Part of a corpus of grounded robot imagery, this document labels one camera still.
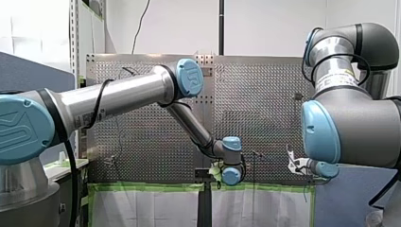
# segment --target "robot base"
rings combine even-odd
[[[0,227],[57,227],[60,222],[59,185],[49,185],[47,193],[32,201],[0,207]]]

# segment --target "metal frame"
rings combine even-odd
[[[71,68],[76,77],[77,87],[79,87],[79,20],[78,20],[78,1],[70,0],[70,51]]]
[[[139,73],[146,73],[153,64],[169,63],[181,58],[191,58],[196,60],[204,73],[205,86],[203,91],[196,98],[193,98],[191,101],[189,101],[195,116],[207,130],[211,131],[217,137],[228,135],[239,135],[243,137],[244,152],[249,163],[249,175],[246,178],[246,181],[256,181],[258,183],[306,184],[304,177],[293,175],[287,169],[288,157],[286,153],[286,144],[293,143],[292,146],[295,148],[296,154],[298,154],[298,156],[303,156],[301,124],[300,117],[298,115],[302,101],[297,102],[292,99],[292,97],[294,96],[295,92],[299,92],[305,97],[304,100],[307,100],[307,98],[311,96],[310,91],[312,90],[309,88],[310,85],[304,81],[301,75],[301,59],[271,57],[223,57],[213,55],[88,55],[87,83],[88,85],[100,83],[105,78],[117,79],[118,74],[121,72],[122,78],[130,77],[131,75],[128,72],[121,71],[121,69],[118,68],[124,65],[138,67]],[[237,89],[230,87],[233,85],[233,82],[237,83]],[[254,92],[249,90],[248,92],[245,92],[245,90],[239,88],[240,86],[248,86],[248,90],[250,87],[254,86],[258,89],[258,91]],[[241,93],[242,96],[245,95],[251,99],[247,101],[241,98]],[[260,102],[260,99],[265,100],[265,103],[257,103]],[[244,124],[242,124],[242,126],[241,124],[239,124],[239,126],[236,125],[233,123],[235,119],[234,121],[233,119],[229,121],[227,121],[227,119],[223,120],[223,112],[230,111],[227,109],[227,105],[224,103],[237,105],[237,108],[242,111],[239,117],[244,116],[244,119],[241,118],[237,120],[253,124],[256,130],[247,129],[244,127]],[[161,117],[160,119],[162,121],[170,120],[168,117],[164,116],[163,113],[159,113],[155,108],[156,107],[154,106],[145,107],[138,111],[134,111],[133,115],[128,113],[127,116],[124,114],[120,117],[127,117],[131,119],[134,116],[144,117],[144,114],[155,114],[155,120],[158,120],[157,117]],[[259,108],[257,110],[259,113],[247,113],[250,108]],[[109,123],[106,122],[101,124],[109,124],[109,128],[106,127],[103,128],[103,130],[109,129],[108,133],[110,134],[108,135],[109,137],[104,137],[103,135],[102,138],[107,138],[109,144],[106,145],[103,143],[102,146],[115,149],[117,142],[115,138],[113,139],[112,132],[115,131],[115,128],[113,128],[113,125],[115,124],[114,121],[110,120]],[[173,126],[174,124],[179,127],[176,123],[171,123],[171,125],[168,126],[176,127]],[[285,128],[284,130],[277,128],[277,125],[280,124],[288,128]],[[102,156],[104,153],[98,153],[99,147],[95,143],[95,136],[98,136],[99,134],[99,132],[96,132],[97,130],[98,128],[94,128],[92,131],[89,131],[87,138],[88,150],[92,154],[97,154],[97,157],[94,157],[94,155],[91,157],[94,162],[92,164],[93,171],[90,171],[90,179],[95,182],[115,181],[117,176],[115,173],[113,173],[113,169],[111,168],[111,166],[114,165],[112,155],[110,155],[111,157],[106,158]],[[242,131],[245,130],[250,131],[253,133],[253,135],[246,134],[246,132],[244,134]],[[183,130],[180,128],[174,128],[174,130],[170,131],[169,134],[177,134],[181,132],[183,134],[180,136],[187,137],[187,135],[184,134]],[[159,138],[160,136],[165,135],[154,134],[151,136]],[[149,173],[146,178],[137,178],[135,176],[141,175],[141,173],[137,172],[139,171],[137,169],[138,166],[131,164],[130,173],[127,173],[130,174],[130,176],[126,174],[124,179],[119,180],[150,183],[193,183],[195,181],[193,178],[195,167],[208,167],[210,166],[209,160],[201,155],[200,152],[196,151],[189,138],[185,141],[179,141],[184,143],[186,141],[186,143],[188,143],[185,144],[185,146],[191,148],[191,154],[181,153],[179,156],[169,156],[172,152],[172,150],[170,150],[165,153],[160,152],[159,157],[163,156],[166,159],[171,159],[172,157],[179,159],[183,158],[183,160],[186,160],[185,164],[190,165],[190,163],[188,163],[188,155],[190,155],[190,157],[193,159],[192,166],[180,166],[180,161],[177,161],[175,166],[170,166],[171,169],[167,170],[171,173],[166,173],[162,177],[156,177]],[[149,146],[149,150],[153,150],[152,152],[155,152],[154,149],[158,148],[157,146],[159,146],[157,143],[163,142],[159,141],[154,144],[149,142],[147,144],[147,146]],[[148,154],[147,148],[139,148],[138,146],[135,148],[129,148],[131,151],[133,149],[143,150],[141,151],[143,153],[136,153],[135,157],[130,156],[131,158],[134,159],[137,158],[137,156],[147,156],[143,157],[143,159],[146,160],[147,158],[154,159],[157,156],[153,156],[154,154]],[[261,154],[262,156],[264,155],[264,157],[255,157],[253,155],[253,151]],[[112,150],[105,150],[105,152],[110,152],[110,154],[113,153]],[[105,174],[106,177],[99,177],[100,174]]]

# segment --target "wire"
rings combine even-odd
[[[218,159],[217,160],[217,162],[218,162],[218,174],[220,174],[220,175],[223,173],[223,166],[220,166],[220,162],[222,160],[223,159]],[[220,189],[221,189],[221,182],[218,182],[218,190],[220,190]]]
[[[180,102],[180,101],[174,101],[173,103],[175,103],[175,104],[179,104],[179,105],[183,105],[183,106],[187,107],[189,110],[191,110],[191,111],[192,111],[192,108],[191,108],[191,106],[189,106],[187,103]]]
[[[202,145],[200,145],[200,144],[198,144],[197,142],[195,142],[195,140],[194,139],[192,139],[192,137],[190,137],[190,139],[191,139],[191,141],[192,141],[192,143],[194,143],[194,145],[196,145],[197,147],[198,147],[198,150],[200,150],[200,152],[204,155],[204,156],[206,156],[206,157],[208,157],[208,158],[210,158],[210,159],[220,159],[220,158],[218,158],[216,155],[210,155],[210,154],[208,154],[208,153],[206,153],[204,150],[205,149],[208,149],[208,148],[210,148],[210,147],[212,147],[212,153],[214,154],[215,152],[214,152],[214,148],[215,148],[215,143],[217,142],[217,140],[213,140],[212,139],[212,141],[210,141],[209,143],[208,143],[208,145],[206,145],[206,146],[202,146]]]
[[[321,28],[321,27],[315,27],[315,28],[313,28],[312,31],[309,33],[310,35],[309,35],[308,39],[306,40],[306,46],[305,46],[305,50],[304,50],[304,56],[302,57],[301,72],[302,72],[302,75],[304,76],[304,78],[305,78],[307,81],[309,81],[309,82],[312,82],[312,81],[311,81],[311,79],[309,79],[309,78],[307,77],[306,72],[305,72],[305,59],[306,59],[306,54],[310,51],[311,41],[312,41],[313,37],[315,36],[316,32],[319,31],[319,30],[323,30],[323,28]]]
[[[106,79],[102,83],[102,85],[100,87],[99,95],[97,96],[97,99],[96,99],[94,114],[91,117],[91,122],[89,123],[89,125],[84,127],[85,130],[91,129],[94,126],[94,124],[96,123],[97,115],[98,115],[99,108],[100,108],[100,101],[101,101],[101,98],[103,97],[103,90],[107,86],[107,84],[109,84],[112,81],[114,81],[114,79]]]
[[[241,179],[239,180],[239,182],[243,182],[245,177],[247,176],[247,165],[246,165],[246,161],[245,161],[245,157],[244,154],[241,154],[241,170],[242,170],[242,176]]]
[[[392,188],[395,183],[397,183],[398,179],[400,177],[400,171],[397,170],[395,175],[390,179],[390,181],[373,197],[369,200],[369,206],[373,208],[377,208],[380,210],[383,210],[384,208],[381,206],[376,206],[375,203],[379,201],[389,190]]]
[[[371,65],[368,63],[368,61],[366,61],[363,57],[361,57],[360,55],[356,55],[356,54],[349,54],[349,53],[339,53],[339,54],[332,54],[332,55],[328,55],[324,58],[322,58],[320,61],[318,61],[315,66],[313,66],[312,68],[312,72],[311,72],[311,78],[310,78],[310,82],[312,83],[312,85],[315,87],[315,81],[313,78],[313,75],[315,74],[316,69],[318,68],[319,65],[321,65],[324,61],[329,60],[333,57],[338,57],[338,56],[349,56],[349,57],[354,57],[359,59],[360,61],[363,62],[363,64],[366,66],[366,76],[365,78],[360,81],[357,85],[360,86],[362,85],[371,75]]]
[[[145,14],[146,14],[147,11],[148,11],[149,4],[150,4],[150,0],[148,0],[147,6],[145,7],[144,12],[142,13],[141,19],[139,20],[139,27],[138,27],[138,30],[136,31],[135,38],[133,38],[133,45],[132,45],[132,52],[131,52],[131,54],[133,54],[133,51],[135,50],[136,38],[138,38],[139,32],[141,31],[142,20],[144,20]]]
[[[289,155],[289,151],[294,151],[294,150],[290,150],[289,149],[289,144],[286,144],[286,149],[287,149],[287,156],[288,156],[288,158],[289,158],[289,160],[292,162],[292,164],[295,166],[295,170],[297,171],[299,171],[299,170],[301,170],[301,168],[299,168],[296,164],[295,164],[295,162],[294,162],[294,160],[291,158],[291,156]],[[304,174],[304,172],[303,171],[299,171],[302,175],[304,175],[305,177],[306,177],[306,184],[304,185],[304,199],[305,199],[305,202],[307,202],[307,199],[306,199],[306,187],[308,186],[308,187],[310,187],[310,180],[308,179],[308,174],[307,174],[307,171],[306,171],[306,174]]]
[[[78,216],[78,169],[75,161],[75,155],[70,141],[64,142],[65,149],[67,150],[68,159],[70,161],[71,169],[71,185],[72,185],[72,204],[71,204],[71,219],[70,227],[76,226]]]
[[[136,69],[134,69],[134,68],[132,68],[132,67],[121,67],[122,69],[124,69],[125,71],[127,71],[127,72],[129,72],[131,75],[133,75],[133,76],[135,76],[135,75],[139,75],[140,73],[136,70]]]
[[[20,93],[24,93],[24,91],[19,91],[19,90],[0,91],[0,95],[16,95]]]

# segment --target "pegboard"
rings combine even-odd
[[[288,171],[286,151],[289,144],[296,157],[304,156],[300,112],[312,90],[300,66],[296,58],[214,57],[213,132],[242,139],[249,163],[246,181],[305,181]],[[303,99],[296,100],[295,94]]]
[[[303,156],[300,107],[312,90],[301,76],[300,59],[88,55],[87,82],[145,74],[156,64],[182,58],[196,60],[205,78],[203,91],[185,102],[216,138],[242,138],[246,180],[253,181],[254,174],[260,183],[305,183],[287,169],[286,153],[291,144],[296,157]],[[304,99],[295,100],[295,93]],[[195,167],[208,166],[179,124],[156,104],[97,124],[86,141],[91,182],[193,183]],[[253,159],[254,152],[264,157]]]

